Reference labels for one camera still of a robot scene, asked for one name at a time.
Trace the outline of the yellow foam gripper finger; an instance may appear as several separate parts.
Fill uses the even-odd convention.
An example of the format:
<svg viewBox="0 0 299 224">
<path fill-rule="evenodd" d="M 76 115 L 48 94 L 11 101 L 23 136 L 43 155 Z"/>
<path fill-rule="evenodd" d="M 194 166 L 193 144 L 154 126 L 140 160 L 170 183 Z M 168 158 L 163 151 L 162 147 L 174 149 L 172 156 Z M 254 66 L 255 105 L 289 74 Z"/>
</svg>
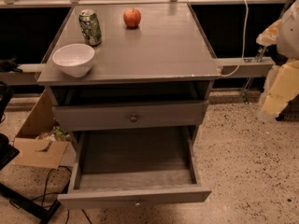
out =
<svg viewBox="0 0 299 224">
<path fill-rule="evenodd" d="M 261 119 L 275 119 L 299 95 L 299 59 L 288 59 L 270 72 L 272 83 L 259 101 Z"/>
</svg>

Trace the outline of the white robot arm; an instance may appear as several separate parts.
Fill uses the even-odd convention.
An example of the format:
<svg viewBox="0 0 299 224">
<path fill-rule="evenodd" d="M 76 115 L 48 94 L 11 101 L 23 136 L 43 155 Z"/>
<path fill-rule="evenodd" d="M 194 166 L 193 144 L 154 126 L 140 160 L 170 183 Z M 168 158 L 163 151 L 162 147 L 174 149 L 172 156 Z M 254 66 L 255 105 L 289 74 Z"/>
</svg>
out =
<svg viewBox="0 0 299 224">
<path fill-rule="evenodd" d="M 260 117 L 274 119 L 299 95 L 299 0 L 256 38 L 265 47 L 276 45 L 288 61 L 276 69 L 270 89 L 262 95 Z"/>
</svg>

